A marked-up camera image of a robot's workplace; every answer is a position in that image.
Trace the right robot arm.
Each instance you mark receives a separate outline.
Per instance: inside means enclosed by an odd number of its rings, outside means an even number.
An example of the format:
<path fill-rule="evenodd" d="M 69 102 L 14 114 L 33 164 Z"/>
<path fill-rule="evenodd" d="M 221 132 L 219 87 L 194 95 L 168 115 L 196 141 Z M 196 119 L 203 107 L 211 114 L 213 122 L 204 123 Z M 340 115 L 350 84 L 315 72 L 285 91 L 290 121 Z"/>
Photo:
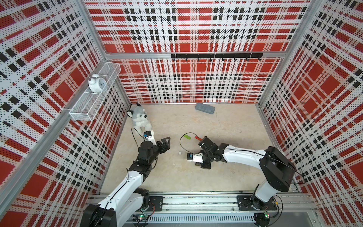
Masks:
<path fill-rule="evenodd" d="M 277 193 L 288 192 L 296 173 L 292 162 L 272 146 L 265 150 L 238 148 L 226 143 L 218 146 L 208 137 L 200 140 L 199 146 L 201 151 L 189 154 L 187 160 L 203 169 L 211 169 L 212 162 L 224 162 L 248 165 L 262 171 L 265 179 L 256 186 L 249 200 L 242 203 L 258 211 L 270 209 L 272 198 Z"/>

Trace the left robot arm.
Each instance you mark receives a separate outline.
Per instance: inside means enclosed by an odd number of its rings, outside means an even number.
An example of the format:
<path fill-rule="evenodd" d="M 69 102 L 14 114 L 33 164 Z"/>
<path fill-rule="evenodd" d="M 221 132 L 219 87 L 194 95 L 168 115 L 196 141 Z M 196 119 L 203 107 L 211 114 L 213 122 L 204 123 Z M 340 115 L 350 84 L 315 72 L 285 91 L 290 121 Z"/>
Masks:
<path fill-rule="evenodd" d="M 81 227 L 121 227 L 138 210 L 149 207 L 149 191 L 140 188 L 160 154 L 170 149 L 170 137 L 155 141 L 151 136 L 138 148 L 138 156 L 122 182 L 97 205 L 84 210 Z"/>

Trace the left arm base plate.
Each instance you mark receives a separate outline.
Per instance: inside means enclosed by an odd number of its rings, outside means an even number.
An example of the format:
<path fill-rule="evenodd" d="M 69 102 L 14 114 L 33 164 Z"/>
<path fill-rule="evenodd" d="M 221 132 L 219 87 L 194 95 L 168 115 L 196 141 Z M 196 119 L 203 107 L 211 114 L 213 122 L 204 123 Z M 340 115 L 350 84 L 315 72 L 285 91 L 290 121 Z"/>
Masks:
<path fill-rule="evenodd" d="M 146 209 L 147 212 L 160 212 L 163 209 L 163 196 L 150 196 L 149 198 L 149 205 Z"/>

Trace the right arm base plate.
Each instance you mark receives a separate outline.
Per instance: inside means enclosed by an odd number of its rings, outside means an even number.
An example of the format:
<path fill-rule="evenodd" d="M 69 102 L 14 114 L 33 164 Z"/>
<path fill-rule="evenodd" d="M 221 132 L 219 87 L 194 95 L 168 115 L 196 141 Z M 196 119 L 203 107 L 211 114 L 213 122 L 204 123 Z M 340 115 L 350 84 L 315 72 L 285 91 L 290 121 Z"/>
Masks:
<path fill-rule="evenodd" d="M 268 202 L 260 201 L 251 195 L 237 196 L 237 205 L 240 211 L 277 211 L 275 200 L 271 197 Z"/>

